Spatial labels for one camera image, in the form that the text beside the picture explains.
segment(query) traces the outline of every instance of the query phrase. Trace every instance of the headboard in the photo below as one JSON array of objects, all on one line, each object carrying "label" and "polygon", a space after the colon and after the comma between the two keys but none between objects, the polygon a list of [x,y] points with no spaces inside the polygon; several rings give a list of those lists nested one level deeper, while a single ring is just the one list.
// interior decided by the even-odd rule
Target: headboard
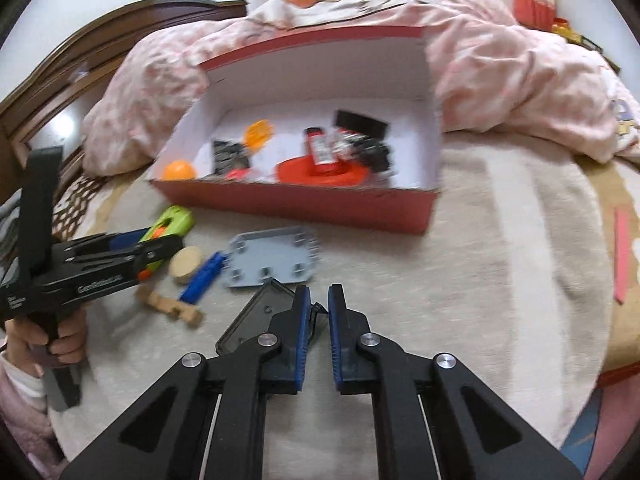
[{"label": "headboard", "polygon": [[243,0],[142,0],[113,10],[67,38],[0,103],[0,134],[21,166],[32,149],[64,146],[65,187],[81,165],[82,118],[141,38],[182,23],[245,15]]}]

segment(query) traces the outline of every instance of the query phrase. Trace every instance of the lime green toy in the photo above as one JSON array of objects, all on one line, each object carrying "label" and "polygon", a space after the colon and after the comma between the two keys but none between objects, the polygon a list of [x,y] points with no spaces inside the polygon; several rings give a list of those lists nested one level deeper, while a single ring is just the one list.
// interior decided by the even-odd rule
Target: lime green toy
[{"label": "lime green toy", "polygon": [[[160,215],[158,221],[153,224],[149,231],[140,238],[141,242],[152,240],[153,238],[159,238],[165,235],[180,235],[184,236],[193,227],[193,215],[187,208],[179,205],[172,205]],[[138,279],[140,281],[146,280],[162,265],[162,260],[153,262],[146,266],[146,269],[139,273]]]}]

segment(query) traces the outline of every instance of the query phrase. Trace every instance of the red bottle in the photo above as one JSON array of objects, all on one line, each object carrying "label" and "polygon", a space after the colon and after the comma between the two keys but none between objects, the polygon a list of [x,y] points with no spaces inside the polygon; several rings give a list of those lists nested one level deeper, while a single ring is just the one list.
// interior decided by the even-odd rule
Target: red bottle
[{"label": "red bottle", "polygon": [[340,162],[331,149],[331,142],[322,128],[307,128],[306,154],[311,162],[313,174],[340,173]]}]

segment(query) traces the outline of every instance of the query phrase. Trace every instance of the open box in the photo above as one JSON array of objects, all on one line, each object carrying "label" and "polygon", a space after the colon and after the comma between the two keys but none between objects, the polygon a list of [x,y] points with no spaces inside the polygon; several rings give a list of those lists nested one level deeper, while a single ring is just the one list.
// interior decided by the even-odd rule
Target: open box
[{"label": "open box", "polygon": [[[306,30],[204,62],[209,89],[175,127],[151,183],[183,206],[422,234],[437,194],[441,136],[422,34],[417,27]],[[389,123],[393,175],[357,187],[277,182],[275,165],[304,155],[305,129],[330,129],[338,108]],[[240,141],[261,119],[274,126],[252,157],[265,179],[211,177],[211,140]],[[160,179],[177,159],[192,162],[195,180]]]}]

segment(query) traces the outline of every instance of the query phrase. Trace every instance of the wooden disc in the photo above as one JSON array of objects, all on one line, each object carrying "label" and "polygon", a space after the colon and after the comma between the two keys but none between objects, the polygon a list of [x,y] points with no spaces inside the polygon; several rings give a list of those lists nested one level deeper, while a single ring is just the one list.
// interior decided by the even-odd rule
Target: wooden disc
[{"label": "wooden disc", "polygon": [[189,246],[174,254],[169,262],[169,273],[175,281],[186,285],[202,265],[203,256],[199,248]]}]

